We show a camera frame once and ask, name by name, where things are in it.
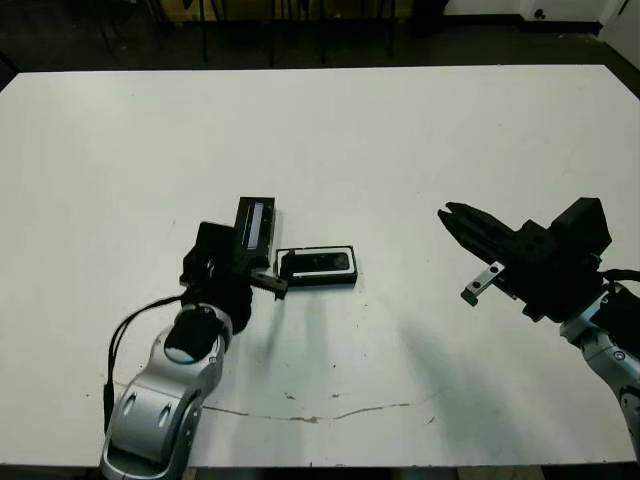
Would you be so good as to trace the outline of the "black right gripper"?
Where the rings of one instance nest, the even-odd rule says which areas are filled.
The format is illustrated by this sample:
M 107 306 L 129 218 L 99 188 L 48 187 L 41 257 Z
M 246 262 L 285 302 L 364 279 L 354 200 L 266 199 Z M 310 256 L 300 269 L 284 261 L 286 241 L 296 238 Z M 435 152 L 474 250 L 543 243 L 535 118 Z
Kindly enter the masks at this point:
M 438 217 L 467 251 L 487 264 L 461 297 L 471 306 L 494 285 L 524 302 L 523 314 L 537 322 L 563 323 L 591 305 L 602 291 L 600 256 L 608 247 L 604 219 L 556 219 L 543 227 L 532 220 L 513 230 L 487 212 L 447 202 Z

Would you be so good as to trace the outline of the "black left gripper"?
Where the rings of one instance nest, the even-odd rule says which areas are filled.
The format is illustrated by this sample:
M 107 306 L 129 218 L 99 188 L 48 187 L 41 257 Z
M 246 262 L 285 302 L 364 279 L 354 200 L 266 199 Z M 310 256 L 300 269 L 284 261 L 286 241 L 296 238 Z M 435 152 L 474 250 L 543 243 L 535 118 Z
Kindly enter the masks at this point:
M 295 263 L 294 249 L 276 251 L 277 274 L 292 276 Z M 233 330 L 244 330 L 252 315 L 253 288 L 274 294 L 283 300 L 288 292 L 288 282 L 258 269 L 216 268 L 213 264 L 203 269 L 186 269 L 182 273 L 185 287 L 184 303 L 206 303 L 226 313 Z

